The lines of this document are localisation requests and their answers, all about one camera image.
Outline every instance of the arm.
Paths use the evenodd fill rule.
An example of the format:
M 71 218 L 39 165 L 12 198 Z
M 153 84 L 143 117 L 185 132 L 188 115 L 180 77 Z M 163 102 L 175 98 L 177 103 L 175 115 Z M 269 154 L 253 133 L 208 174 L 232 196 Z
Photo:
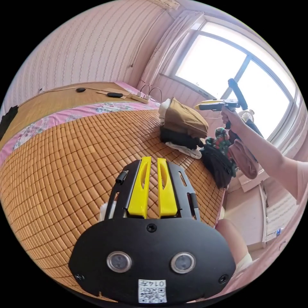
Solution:
M 222 120 L 231 122 L 231 130 L 242 140 L 264 171 L 297 198 L 297 162 L 284 157 L 270 142 L 248 127 L 236 112 L 223 108 Z

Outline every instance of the hand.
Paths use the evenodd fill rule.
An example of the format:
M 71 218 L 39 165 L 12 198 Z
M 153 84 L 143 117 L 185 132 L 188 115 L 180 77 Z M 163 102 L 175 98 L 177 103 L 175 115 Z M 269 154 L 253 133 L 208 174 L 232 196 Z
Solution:
M 225 106 L 223 106 L 221 109 L 221 118 L 224 124 L 230 121 L 231 130 L 236 134 L 241 131 L 242 127 L 244 126 L 244 122 L 238 113 L 236 111 L 230 111 Z

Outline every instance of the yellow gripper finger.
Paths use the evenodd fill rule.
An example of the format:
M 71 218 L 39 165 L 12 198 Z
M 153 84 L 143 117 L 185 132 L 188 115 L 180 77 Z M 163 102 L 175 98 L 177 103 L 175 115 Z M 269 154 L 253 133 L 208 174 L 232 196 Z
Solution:
M 195 106 L 196 110 L 200 110 L 200 105 L 204 104 L 214 104 L 214 103 L 222 103 L 222 99 L 216 99 L 216 100 L 204 100 L 203 102 L 199 103 L 198 105 Z
M 135 185 L 128 205 L 128 213 L 147 218 L 151 157 L 143 157 L 137 173 Z
M 157 158 L 157 173 L 159 217 L 175 216 L 177 214 L 177 206 L 167 161 L 164 158 Z

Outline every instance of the pink floral bedsheet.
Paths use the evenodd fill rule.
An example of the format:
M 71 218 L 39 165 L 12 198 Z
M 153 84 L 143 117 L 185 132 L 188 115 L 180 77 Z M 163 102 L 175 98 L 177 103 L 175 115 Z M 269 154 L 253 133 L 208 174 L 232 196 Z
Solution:
M 0 166 L 5 159 L 26 141 L 35 135 L 62 123 L 74 121 L 87 116 L 116 111 L 137 111 L 158 109 L 159 103 L 150 101 L 148 105 L 134 102 L 108 102 L 79 106 L 58 111 L 48 115 L 24 128 L 14 135 L 0 150 Z

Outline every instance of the pink towel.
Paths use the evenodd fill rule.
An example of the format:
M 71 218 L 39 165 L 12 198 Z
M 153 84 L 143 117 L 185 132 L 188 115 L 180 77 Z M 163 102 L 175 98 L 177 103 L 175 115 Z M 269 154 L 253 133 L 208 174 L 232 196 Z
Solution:
M 250 151 L 243 145 L 239 139 L 234 140 L 234 144 L 229 146 L 229 154 L 235 161 L 237 167 L 249 179 L 253 180 L 257 177 L 259 171 L 259 163 L 256 162 Z

